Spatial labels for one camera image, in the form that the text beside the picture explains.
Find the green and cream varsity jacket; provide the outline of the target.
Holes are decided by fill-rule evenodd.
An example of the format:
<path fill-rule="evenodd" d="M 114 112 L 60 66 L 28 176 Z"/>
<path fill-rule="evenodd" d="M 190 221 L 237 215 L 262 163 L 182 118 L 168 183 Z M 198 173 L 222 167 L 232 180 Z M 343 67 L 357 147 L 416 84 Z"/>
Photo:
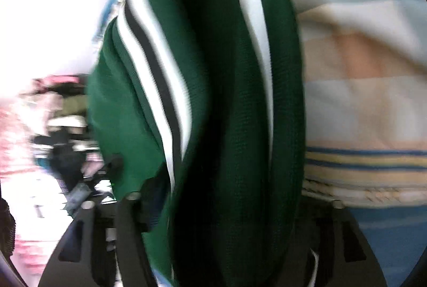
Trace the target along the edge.
<path fill-rule="evenodd" d="M 303 181 L 302 55 L 291 0 L 125 0 L 88 85 L 124 197 L 161 177 L 143 235 L 175 286 L 276 286 Z"/>

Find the blue striped bed sheet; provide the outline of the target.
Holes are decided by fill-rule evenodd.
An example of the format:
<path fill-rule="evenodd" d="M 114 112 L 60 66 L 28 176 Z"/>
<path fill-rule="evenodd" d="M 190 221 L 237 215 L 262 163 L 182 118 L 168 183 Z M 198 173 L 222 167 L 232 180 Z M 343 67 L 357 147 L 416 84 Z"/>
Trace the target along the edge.
<path fill-rule="evenodd" d="M 426 248 L 426 207 L 352 208 L 388 286 L 401 286 Z"/>

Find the cluttered clothes shelf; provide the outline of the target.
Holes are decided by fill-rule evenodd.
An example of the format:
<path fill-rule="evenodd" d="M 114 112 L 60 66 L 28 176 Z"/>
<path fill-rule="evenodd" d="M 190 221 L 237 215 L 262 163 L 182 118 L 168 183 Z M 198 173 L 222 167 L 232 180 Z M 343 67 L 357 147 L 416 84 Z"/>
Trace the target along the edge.
<path fill-rule="evenodd" d="M 19 118 L 30 135 L 36 164 L 59 183 L 64 209 L 75 216 L 86 200 L 111 194 L 97 189 L 114 169 L 101 156 L 88 121 L 88 75 L 51 75 L 33 79 L 19 96 Z"/>

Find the pastel plaid blanket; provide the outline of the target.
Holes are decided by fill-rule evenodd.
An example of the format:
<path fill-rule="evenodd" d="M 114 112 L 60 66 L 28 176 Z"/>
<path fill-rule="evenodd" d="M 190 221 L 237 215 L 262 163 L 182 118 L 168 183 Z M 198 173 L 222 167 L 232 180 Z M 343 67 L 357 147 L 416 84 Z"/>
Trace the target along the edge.
<path fill-rule="evenodd" d="M 291 0 L 302 55 L 301 194 L 426 204 L 426 0 Z"/>

